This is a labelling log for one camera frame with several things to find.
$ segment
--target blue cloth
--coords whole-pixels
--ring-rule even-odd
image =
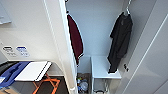
[[[30,61],[19,62],[8,70],[6,70],[0,77],[5,77],[0,87],[10,86],[15,80],[15,78],[20,74],[20,72],[30,63]]]

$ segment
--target red garment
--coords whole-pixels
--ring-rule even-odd
[[[67,15],[71,45],[75,55],[76,64],[79,64],[79,58],[83,53],[83,43],[75,21],[70,15]]]

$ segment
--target white shelf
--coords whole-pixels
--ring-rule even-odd
[[[15,81],[40,81],[50,65],[51,62],[47,61],[30,62],[15,78]]]
[[[121,79],[118,70],[115,73],[108,73],[110,64],[107,60],[107,56],[92,56],[91,62],[93,78]]]

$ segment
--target dark jacket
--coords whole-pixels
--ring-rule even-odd
[[[76,63],[78,65],[79,58],[83,54],[83,43],[75,21],[72,19],[70,15],[67,15],[67,18],[71,38],[71,45],[75,55]]]
[[[132,31],[131,15],[125,16],[122,13],[116,20],[110,37],[112,40],[108,60],[111,64],[109,73],[115,73],[121,58],[127,53],[129,40]]]

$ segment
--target hanger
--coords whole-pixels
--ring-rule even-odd
[[[125,10],[125,12],[124,12],[125,15],[130,14],[130,11],[129,11],[129,9],[128,9],[130,4],[131,4],[131,0],[129,0],[129,2],[128,2],[128,5],[127,5],[126,10]]]

